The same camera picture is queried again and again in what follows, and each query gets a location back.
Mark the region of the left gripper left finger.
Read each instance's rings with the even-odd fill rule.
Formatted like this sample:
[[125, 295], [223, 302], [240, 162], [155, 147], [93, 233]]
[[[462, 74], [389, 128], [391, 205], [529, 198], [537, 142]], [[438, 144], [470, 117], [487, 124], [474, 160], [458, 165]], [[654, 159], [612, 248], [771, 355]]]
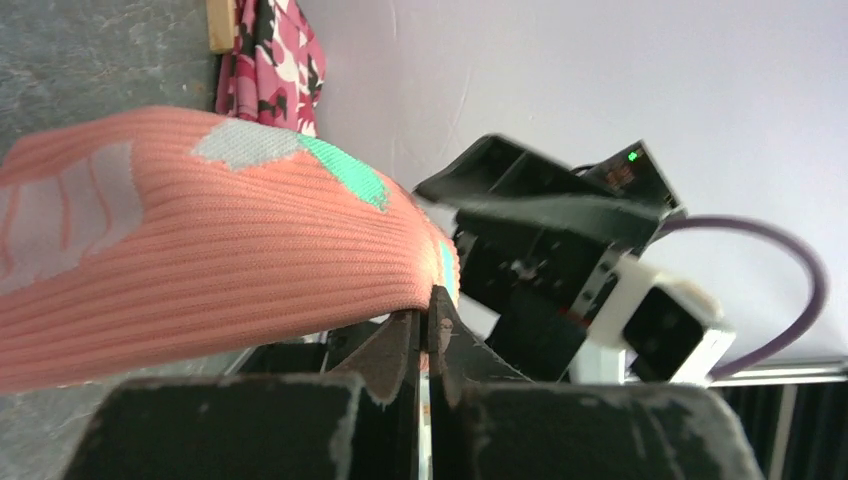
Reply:
[[130, 379], [68, 479], [414, 479], [419, 320], [392, 314], [327, 373]]

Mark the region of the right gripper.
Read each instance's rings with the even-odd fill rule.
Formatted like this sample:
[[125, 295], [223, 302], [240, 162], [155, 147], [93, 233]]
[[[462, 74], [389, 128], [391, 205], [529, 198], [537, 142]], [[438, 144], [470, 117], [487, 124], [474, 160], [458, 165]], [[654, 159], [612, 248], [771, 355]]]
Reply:
[[487, 344], [527, 377], [568, 381], [585, 340], [565, 317], [601, 257], [641, 254], [679, 203], [646, 145], [567, 168], [480, 137], [414, 193], [457, 210], [460, 290], [498, 316]]

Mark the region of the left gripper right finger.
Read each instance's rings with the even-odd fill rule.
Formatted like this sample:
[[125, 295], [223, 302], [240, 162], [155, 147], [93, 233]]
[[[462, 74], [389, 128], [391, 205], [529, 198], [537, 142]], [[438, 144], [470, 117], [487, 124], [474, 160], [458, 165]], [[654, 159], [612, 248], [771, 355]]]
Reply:
[[527, 380], [461, 322], [443, 287], [427, 319], [437, 479], [758, 479], [738, 416], [669, 384]]

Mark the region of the pink sock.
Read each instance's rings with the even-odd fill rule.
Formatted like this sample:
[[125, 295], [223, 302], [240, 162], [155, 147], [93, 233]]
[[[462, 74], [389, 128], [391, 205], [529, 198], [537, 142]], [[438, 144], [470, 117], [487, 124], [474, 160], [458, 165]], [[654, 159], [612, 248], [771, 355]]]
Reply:
[[1, 390], [423, 310], [450, 238], [323, 140], [145, 107], [18, 140], [1, 166]]

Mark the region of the pink camouflage backpack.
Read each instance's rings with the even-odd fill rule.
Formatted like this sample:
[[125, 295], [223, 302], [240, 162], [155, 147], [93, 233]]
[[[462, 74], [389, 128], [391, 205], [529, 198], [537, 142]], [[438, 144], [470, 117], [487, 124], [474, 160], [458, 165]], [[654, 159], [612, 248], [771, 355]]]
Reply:
[[215, 111], [315, 137], [326, 58], [295, 0], [235, 3], [234, 49], [223, 55]]

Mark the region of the wooden drying rack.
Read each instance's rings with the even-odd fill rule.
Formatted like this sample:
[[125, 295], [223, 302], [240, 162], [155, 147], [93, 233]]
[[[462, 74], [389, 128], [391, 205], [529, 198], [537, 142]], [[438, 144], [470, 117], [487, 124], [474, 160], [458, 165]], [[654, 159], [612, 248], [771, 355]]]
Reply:
[[206, 0], [205, 5], [210, 51], [214, 54], [230, 52], [236, 38], [236, 2]]

